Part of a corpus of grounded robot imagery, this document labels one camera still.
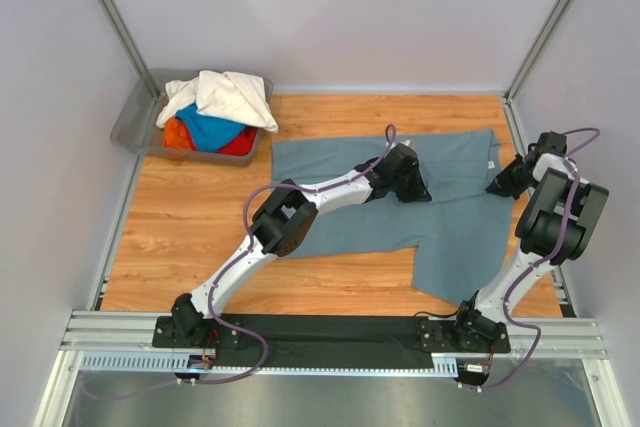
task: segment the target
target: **black mounting plate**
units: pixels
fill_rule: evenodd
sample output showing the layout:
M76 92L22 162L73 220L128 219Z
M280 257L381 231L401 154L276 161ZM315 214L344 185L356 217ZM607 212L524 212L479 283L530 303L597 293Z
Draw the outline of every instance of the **black mounting plate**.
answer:
M218 332L218 348L220 349L237 349L240 346L241 335L238 331L231 331L226 327L221 327L215 320L207 319L201 321L206 325L213 334L214 330ZM240 325L240 319L234 319L235 325ZM153 340L151 345L159 349L213 349L215 338L206 338L204 342L193 344L193 341L186 340L176 328L175 321L170 315L158 317L156 326L153 331Z
M420 345L424 352L471 352L490 354L491 348L485 343L472 343L461 338L454 329L454 320L430 320L419 319ZM511 352L509 335L504 324L497 324L499 337L493 344L495 354L508 354Z

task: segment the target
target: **white robotic arm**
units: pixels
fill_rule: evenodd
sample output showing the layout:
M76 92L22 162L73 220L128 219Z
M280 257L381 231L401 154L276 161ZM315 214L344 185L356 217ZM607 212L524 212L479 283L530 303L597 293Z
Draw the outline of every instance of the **white robotic arm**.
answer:
M363 204L371 197L373 187L366 177L359 177L354 181L350 181L350 179L357 177L358 174L359 172L352 170L342 177L327 182L313 185L300 185L299 187L303 189L300 195L304 196L308 202L315 204L315 208L317 209L316 217L347 205ZM323 191L324 188L336 184L343 185ZM251 239L247 235L238 250L232 254L231 258L222 264L206 282L191 291L191 302L193 306L196 311L203 313L205 318L210 317L207 303L211 285L220 275L220 272L222 272L237 255L241 255L249 249L250 243ZM260 240L255 238L251 251L221 276L213 295L213 311L216 314L219 315L223 312L229 299L233 297L251 276L269 262L278 258L278 255L275 253L263 253L264 247Z
M297 185L288 179L274 187L254 214L251 234L237 251L206 282L176 299L172 316L185 338L198 337L199 323L211 318L212 312L221 314L229 299L258 270L293 252L317 216L376 200L389 192L401 202L431 200L417 155L408 143L395 145L384 157L357 165L336 179L313 185Z
M500 273L475 296L474 308L494 322L506 322L525 294L546 273L564 260L578 258L608 198L608 191L577 175L575 162L566 159L566 137L549 132L542 134L535 148L523 159L516 160L487 189L497 195L518 197L536 186L534 194L516 227L518 247ZM571 184L578 177L579 186L570 199ZM569 209L569 220L561 231L562 214ZM558 239L562 245L551 257ZM531 272L519 279L529 268Z

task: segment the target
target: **metal frame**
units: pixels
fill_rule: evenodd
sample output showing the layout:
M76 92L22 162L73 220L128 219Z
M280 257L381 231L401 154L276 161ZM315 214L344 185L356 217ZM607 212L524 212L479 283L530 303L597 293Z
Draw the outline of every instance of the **metal frame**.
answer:
M158 86L154 84L153 80L148 75L146 75L148 71L147 65L142 59L142 55L140 55L140 52L138 51L138 48L136 47L136 44L133 41L129 30L127 29L127 26L122 20L122 16L120 15L120 12L118 12L118 8L116 7L115 2L113 0L97 1L100 4L100 7L102 7L104 14L107 16L109 24L113 28L113 31L116 34L116 37L118 37L122 48L129 57L131 65L138 74L138 77L145 82L145 85L147 86L147 89L149 90L151 96L158 97L160 95L160 90L158 89Z
M171 315L158 312L73 312L61 351L99 352L173 352L201 354L202 349L156 349L151 345L156 320ZM534 352L540 359L606 359L607 353L594 319L521 319L542 329L542 339ZM512 351L526 352L535 334L532 329L508 326ZM486 354L455 352L432 354L433 357L484 358ZM511 354L496 354L510 357Z
M605 427L631 427L618 383L611 369L611 362L609 360L583 360L582 364L602 425Z
M108 22L114 29L137 75L140 79L143 79L150 94L157 98L159 96L159 89L153 83L150 76L147 75L147 66L122 20L114 1L97 1L107 16ZM526 151L527 143L518 119L515 99L529 73L542 55L551 36L569 9L572 1L573 0L558 0L556 2L526 58L518 69L512 84L503 94L504 114L514 145L519 153ZM103 269L96 282L95 298L92 308L95 308L96 305L99 304L100 295L105 286L105 279L109 274L120 242L122 229L126 221L142 165L143 157L139 157L132 169L131 178L129 179L117 220L111 232L109 248L103 258ZM555 280L560 285L564 284L561 271L556 274ZM195 351L190 349L176 349L168 352L165 351L164 353L159 352L158 349L151 349L150 344L153 329L155 328L156 318L159 315L163 314L142 312L74 312L62 340L60 351L58 352L34 425L62 425L64 415L71 400L71 394L78 371L81 369L89 369L97 365L96 362L99 363L104 362L105 359L111 359L113 360L112 367L115 370L122 367L123 364L121 360L124 357L130 360L142 359L144 362L144 359L151 357L158 357L158 359L160 359L163 356L166 357L169 355L172 358L176 358L184 357L193 352L202 353L199 349ZM534 357L543 359L584 359L583 365L585 372L589 378L591 392L603 425L622 427L630 425L619 395L618 386L611 371L610 362L607 360L607 352L596 322L593 319L582 318L527 319L527 322L540 326L543 331L542 340L534 353ZM514 326L509 326L509 335L512 341L513 352L516 354L524 353L533 340L532 331ZM446 363L448 360L455 360L457 354L443 353L433 354L433 356ZM464 354L464 358L472 357L474 357L472 354ZM166 364L162 362L159 362L157 365L164 365L164 368L166 368ZM317 372L302 369L287 370L268 368L264 369L264 373L285 375L426 375L425 372L375 372L373 370L364 372Z
M507 100L511 101L515 99L520 92L524 82L526 81L529 73L537 63L540 55L544 51L547 46L549 40L553 36L556 31L558 25L564 18L564 15L569 10L571 3L573 0L557 0L556 4L551 9L551 13L547 17L547 20L542 26L540 33L536 37L536 40L533 42L533 45L529 49L529 52L524 58L522 65L518 69L516 76L511 83L511 86L507 89L505 97Z
M42 395L34 427L61 426L80 371L82 352L59 351Z

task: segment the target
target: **robotic arm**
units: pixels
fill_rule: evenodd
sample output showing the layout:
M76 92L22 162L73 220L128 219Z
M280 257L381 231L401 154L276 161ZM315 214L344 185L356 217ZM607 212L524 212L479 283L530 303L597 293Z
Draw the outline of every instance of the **robotic arm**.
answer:
M304 240L316 217L345 207L370 202L395 193L400 202L428 202L431 196L420 176L417 154L408 144L397 144L378 159L355 166L347 174L326 182L297 185L287 179L253 215L253 224L236 252L206 282L174 302L175 330L191 345L202 343L210 331L203 320L212 309L224 310L231 297L269 262L289 255Z

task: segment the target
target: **white backdrop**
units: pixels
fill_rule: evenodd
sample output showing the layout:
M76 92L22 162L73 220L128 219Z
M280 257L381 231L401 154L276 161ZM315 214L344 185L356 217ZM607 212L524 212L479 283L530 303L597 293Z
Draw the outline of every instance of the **white backdrop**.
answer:
M529 140L548 129L602 129L575 157L581 173L611 195L568 272L580 313L598 320L632 425L640 425L639 85L638 0L576 0L516 101Z
M0 424L26 426L133 165L109 132L136 78L95 0L0 5Z
M280 91L504 90L556 0L115 0L149 67Z

